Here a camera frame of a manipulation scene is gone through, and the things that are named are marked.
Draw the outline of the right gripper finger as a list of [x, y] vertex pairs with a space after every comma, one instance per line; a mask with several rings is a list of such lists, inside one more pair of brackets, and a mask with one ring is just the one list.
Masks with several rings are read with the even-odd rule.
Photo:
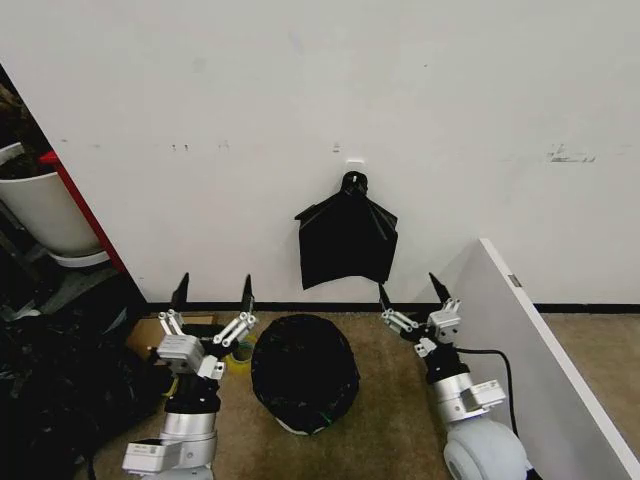
[[432, 309], [432, 312], [451, 311], [457, 313], [460, 308], [461, 301], [454, 298], [450, 294], [446, 285], [442, 283], [432, 272], [429, 273], [429, 278], [431, 280], [435, 293], [440, 300], [440, 306], [434, 307]]
[[411, 341], [419, 333], [420, 324], [393, 308], [384, 286], [379, 283], [379, 301], [382, 321], [401, 338]]

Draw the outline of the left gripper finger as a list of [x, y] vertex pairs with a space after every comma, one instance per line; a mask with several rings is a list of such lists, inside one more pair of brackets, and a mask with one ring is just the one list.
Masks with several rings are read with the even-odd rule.
[[169, 308], [166, 311], [159, 312], [157, 315], [166, 335], [183, 334], [184, 319], [181, 311], [187, 303], [189, 279], [189, 273], [186, 272], [171, 295]]
[[248, 274], [243, 287], [240, 312], [237, 317], [214, 336], [214, 344], [230, 347], [234, 340], [242, 341], [246, 337], [256, 325], [256, 316], [253, 313], [254, 301], [252, 279], [251, 275]]

